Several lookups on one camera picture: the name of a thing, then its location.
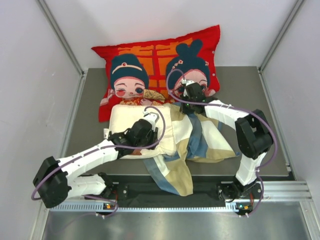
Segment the cream bear print pillow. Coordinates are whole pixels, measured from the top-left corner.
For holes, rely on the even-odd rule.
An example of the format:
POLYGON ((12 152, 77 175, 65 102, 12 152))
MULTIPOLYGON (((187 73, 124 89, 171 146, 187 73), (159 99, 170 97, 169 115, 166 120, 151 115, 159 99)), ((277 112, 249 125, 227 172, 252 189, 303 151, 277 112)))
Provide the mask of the cream bear print pillow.
MULTIPOLYGON (((162 113, 164 120, 159 118, 156 123, 158 128, 158 136, 160 137, 164 133, 163 138, 156 146, 155 149, 142 149, 140 152, 135 151, 130 155, 126 155, 123 159, 147 159, 157 155, 169 155, 172 156, 177 151, 176 143, 174 140, 173 124, 171 121, 171 109, 170 104, 157 105, 156 108, 162 113)), ((143 105, 115 105, 112 108, 109 131, 112 133, 123 132, 126 129, 133 126, 133 124, 139 119, 143 118, 145 107, 143 105)))

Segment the blue beige checked pillowcase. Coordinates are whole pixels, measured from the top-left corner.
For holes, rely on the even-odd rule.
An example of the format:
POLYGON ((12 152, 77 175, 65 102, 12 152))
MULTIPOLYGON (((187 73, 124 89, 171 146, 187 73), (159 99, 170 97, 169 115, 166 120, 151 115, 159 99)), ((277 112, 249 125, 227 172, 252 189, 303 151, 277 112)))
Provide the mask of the blue beige checked pillowcase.
POLYGON ((237 154, 218 129, 219 122, 199 114, 183 114, 175 104, 158 109, 164 120, 157 123, 164 136, 151 153, 146 153, 144 165, 157 186, 178 196, 194 192, 187 161, 219 163, 237 154))

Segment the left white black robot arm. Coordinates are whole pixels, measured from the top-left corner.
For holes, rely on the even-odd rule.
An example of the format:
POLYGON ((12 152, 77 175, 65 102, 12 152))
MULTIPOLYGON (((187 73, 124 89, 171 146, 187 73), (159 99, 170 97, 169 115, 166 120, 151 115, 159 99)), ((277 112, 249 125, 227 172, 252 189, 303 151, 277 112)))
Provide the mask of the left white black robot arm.
POLYGON ((101 143, 60 159, 50 156, 40 166, 33 179, 36 193, 45 207, 58 206, 68 198, 100 195, 109 198, 114 191, 105 176, 84 176, 87 171, 115 161, 134 151, 154 149, 158 139, 156 114, 147 114, 123 132, 113 133, 101 143))

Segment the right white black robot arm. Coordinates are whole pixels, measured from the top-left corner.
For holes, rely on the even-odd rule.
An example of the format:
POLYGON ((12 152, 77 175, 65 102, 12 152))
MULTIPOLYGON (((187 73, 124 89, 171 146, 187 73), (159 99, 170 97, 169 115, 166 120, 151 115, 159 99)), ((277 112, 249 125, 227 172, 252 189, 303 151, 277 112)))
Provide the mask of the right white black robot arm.
POLYGON ((227 105, 214 97, 206 97, 200 84, 183 80, 184 92, 180 95, 180 111, 184 114, 200 114, 217 120, 235 130, 241 152, 239 168, 230 187, 220 190, 222 199, 245 198, 256 184, 261 163, 275 142, 274 135, 264 113, 253 112, 227 105))

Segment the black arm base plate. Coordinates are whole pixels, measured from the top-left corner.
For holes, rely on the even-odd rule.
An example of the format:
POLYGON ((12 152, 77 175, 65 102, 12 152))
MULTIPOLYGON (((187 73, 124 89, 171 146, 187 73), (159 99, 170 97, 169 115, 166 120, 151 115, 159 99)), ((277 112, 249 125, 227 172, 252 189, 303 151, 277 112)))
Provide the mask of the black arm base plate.
POLYGON ((222 207, 224 200, 237 200, 232 193, 232 176, 193 176, 193 194, 189 196, 160 189, 149 175, 109 175, 108 180, 113 185, 102 196, 116 200, 122 208, 222 207))

